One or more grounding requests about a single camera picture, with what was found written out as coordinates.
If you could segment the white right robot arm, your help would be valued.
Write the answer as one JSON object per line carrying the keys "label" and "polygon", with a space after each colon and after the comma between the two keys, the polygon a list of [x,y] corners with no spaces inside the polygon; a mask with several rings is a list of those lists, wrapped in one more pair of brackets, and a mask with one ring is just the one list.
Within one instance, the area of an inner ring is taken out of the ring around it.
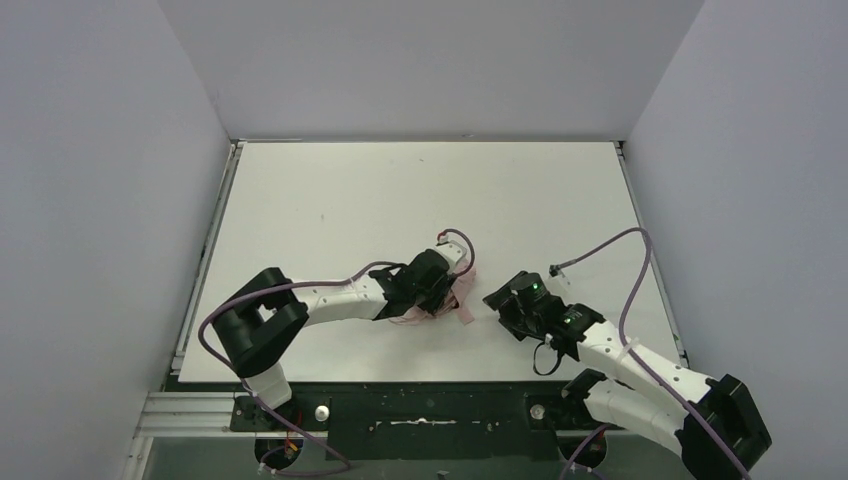
{"label": "white right robot arm", "polygon": [[521,271],[483,299],[516,339],[533,338],[583,365],[564,388],[588,416],[676,454],[696,479],[740,479],[772,446],[747,386],[672,362],[581,303]]}

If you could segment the pink folding umbrella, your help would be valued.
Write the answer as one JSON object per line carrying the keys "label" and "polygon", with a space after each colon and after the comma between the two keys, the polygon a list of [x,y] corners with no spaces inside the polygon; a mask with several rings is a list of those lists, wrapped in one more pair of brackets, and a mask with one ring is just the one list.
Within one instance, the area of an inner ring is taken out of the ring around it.
{"label": "pink folding umbrella", "polygon": [[454,315],[462,325],[472,323],[475,318],[466,305],[466,301],[474,286],[476,276],[477,270],[475,267],[461,275],[450,287],[447,296],[435,313],[427,313],[420,307],[413,307],[399,317],[389,318],[389,321],[395,325],[414,326]]}

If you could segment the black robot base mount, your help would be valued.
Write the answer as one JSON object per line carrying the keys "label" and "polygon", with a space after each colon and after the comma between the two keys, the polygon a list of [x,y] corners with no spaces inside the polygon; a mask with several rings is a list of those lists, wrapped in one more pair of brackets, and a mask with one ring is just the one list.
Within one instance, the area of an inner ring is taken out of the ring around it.
{"label": "black robot base mount", "polygon": [[293,384],[275,415],[248,394],[230,426],[256,435],[256,452],[299,440],[286,418],[352,461],[531,461],[568,456],[597,421],[563,397],[562,381]]}

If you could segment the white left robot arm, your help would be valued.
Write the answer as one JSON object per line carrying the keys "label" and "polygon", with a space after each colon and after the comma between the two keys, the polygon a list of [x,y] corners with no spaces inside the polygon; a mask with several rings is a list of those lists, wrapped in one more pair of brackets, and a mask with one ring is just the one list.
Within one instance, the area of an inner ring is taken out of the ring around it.
{"label": "white left robot arm", "polygon": [[434,312],[467,255],[448,243],[410,263],[372,262],[345,280],[294,282],[277,267],[244,285],[201,324],[224,349],[219,360],[265,406],[276,409],[293,393],[280,359],[308,326],[348,319],[401,317],[413,308]]}

